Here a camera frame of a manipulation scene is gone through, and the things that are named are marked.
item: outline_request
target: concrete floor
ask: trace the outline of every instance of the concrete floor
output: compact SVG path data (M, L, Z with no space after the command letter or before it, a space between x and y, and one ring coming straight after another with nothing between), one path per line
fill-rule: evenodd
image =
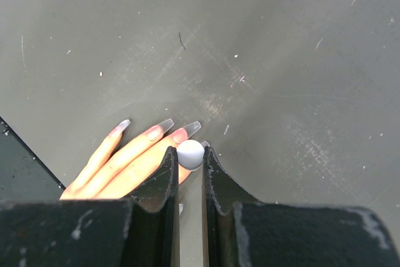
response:
M398 0L0 0L1 116L64 184L122 119L127 138L198 119L195 138L256 197L367 206L400 245L399 12ZM200 184L182 189L182 266L201 265Z

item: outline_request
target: long acrylic nail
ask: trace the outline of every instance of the long acrylic nail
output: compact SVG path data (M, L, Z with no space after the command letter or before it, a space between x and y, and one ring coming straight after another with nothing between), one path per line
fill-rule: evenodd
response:
M109 136L115 138L119 136L127 127L130 125L131 122L129 119L124 120L123 122L119 123L110 133Z
M147 138L150 141L155 141L161 138L167 131L169 131L174 126L174 121L172 119L165 120L157 125L151 127L147 132Z
M196 134L200 129L201 129L201 124L199 121L189 123L179 128L177 131L173 132L172 139L176 144L180 144L183 141L189 139L194 134Z

